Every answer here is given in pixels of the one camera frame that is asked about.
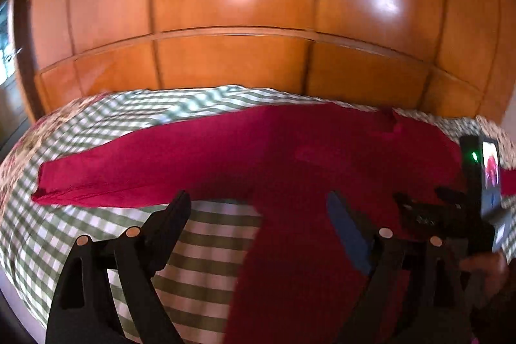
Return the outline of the person's right hand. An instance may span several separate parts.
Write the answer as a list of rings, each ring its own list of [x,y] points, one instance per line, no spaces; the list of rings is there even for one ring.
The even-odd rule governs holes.
[[[509,265],[502,251],[476,254],[462,259],[459,268],[482,276],[484,301],[490,300],[500,292],[509,277]]]

